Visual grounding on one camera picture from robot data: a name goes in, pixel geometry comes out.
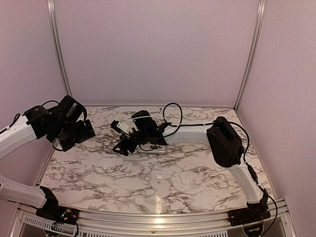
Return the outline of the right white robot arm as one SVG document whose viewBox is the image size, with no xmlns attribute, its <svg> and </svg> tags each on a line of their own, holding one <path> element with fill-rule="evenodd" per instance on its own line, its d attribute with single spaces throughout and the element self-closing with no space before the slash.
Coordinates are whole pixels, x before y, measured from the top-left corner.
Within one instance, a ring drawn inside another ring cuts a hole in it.
<svg viewBox="0 0 316 237">
<path fill-rule="evenodd" d="M 260 187 L 256 172 L 246 161 L 248 147 L 242 145 L 241 137 L 233 128 L 234 122 L 217 117 L 210 123 L 172 125 L 165 121 L 157 125 L 145 110 L 135 113 L 131 119 L 135 127 L 117 120 L 111 123 L 111 128 L 121 134 L 114 152 L 127 156 L 148 143 L 154 147 L 176 143 L 208 145 L 215 162 L 228 169 L 243 190 L 246 219 L 255 221 L 264 213 L 269 195 Z"/>
</svg>

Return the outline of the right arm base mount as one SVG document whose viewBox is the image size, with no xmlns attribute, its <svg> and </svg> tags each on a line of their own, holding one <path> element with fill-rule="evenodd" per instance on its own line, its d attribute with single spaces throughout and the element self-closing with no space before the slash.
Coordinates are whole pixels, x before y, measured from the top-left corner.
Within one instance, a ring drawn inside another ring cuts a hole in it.
<svg viewBox="0 0 316 237">
<path fill-rule="evenodd" d="M 268 193 L 264 189 L 263 197 L 258 203 L 247 203 L 246 208 L 228 211 L 231 226 L 245 225 L 270 218 L 271 214 L 267 204 L 268 197 Z"/>
</svg>

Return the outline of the white remote control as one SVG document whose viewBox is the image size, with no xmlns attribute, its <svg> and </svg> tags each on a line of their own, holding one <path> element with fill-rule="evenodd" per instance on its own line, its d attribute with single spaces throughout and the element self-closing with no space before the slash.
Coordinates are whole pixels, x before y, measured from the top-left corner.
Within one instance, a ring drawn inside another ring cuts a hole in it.
<svg viewBox="0 0 316 237">
<path fill-rule="evenodd" d="M 165 146 L 154 145 L 154 144 L 144 144 L 144 145 L 139 145 L 137 148 L 137 151 L 143 154 L 164 154 Z"/>
</svg>

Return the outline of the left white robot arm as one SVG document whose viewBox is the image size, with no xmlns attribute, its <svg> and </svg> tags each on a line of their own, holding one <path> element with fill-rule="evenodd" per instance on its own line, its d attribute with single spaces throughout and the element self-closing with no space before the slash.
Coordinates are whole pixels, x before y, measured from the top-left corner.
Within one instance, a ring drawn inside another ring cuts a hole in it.
<svg viewBox="0 0 316 237">
<path fill-rule="evenodd" d="M 49 109 L 34 106 L 17 115 L 12 124 L 0 132 L 0 157 L 45 137 L 50 143 L 59 141 L 60 151 L 66 152 L 75 144 L 95 137 L 86 108 L 73 97 L 66 95 Z M 62 208 L 49 188 L 32 187 L 1 176 L 0 198 L 3 200 L 42 208 L 52 220 L 62 216 Z"/>
</svg>

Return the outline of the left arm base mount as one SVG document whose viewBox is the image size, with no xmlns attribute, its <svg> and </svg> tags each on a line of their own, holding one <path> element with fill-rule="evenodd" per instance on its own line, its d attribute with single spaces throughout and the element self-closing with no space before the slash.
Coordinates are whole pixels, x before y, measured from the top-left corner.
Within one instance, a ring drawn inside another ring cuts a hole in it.
<svg viewBox="0 0 316 237">
<path fill-rule="evenodd" d="M 37 208 L 36 215 L 55 223 L 75 225 L 79 210 L 71 207 L 60 206 L 54 193 L 47 187 L 39 187 L 45 195 L 46 201 L 41 208 Z"/>
</svg>

